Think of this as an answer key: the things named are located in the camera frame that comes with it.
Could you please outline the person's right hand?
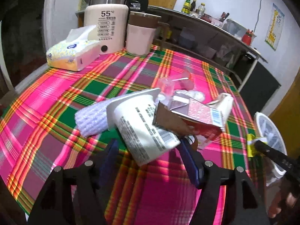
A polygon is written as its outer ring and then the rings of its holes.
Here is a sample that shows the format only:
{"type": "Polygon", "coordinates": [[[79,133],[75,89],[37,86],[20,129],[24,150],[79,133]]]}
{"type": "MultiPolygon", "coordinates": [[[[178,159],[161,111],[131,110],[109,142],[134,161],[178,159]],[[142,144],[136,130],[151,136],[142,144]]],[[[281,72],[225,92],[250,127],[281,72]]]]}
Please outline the person's right hand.
{"type": "Polygon", "coordinates": [[[271,202],[267,214],[269,218],[275,219],[279,218],[280,214],[283,215],[284,211],[287,211],[289,214],[283,216],[287,220],[297,210],[299,210],[299,190],[282,185],[271,202]]]}

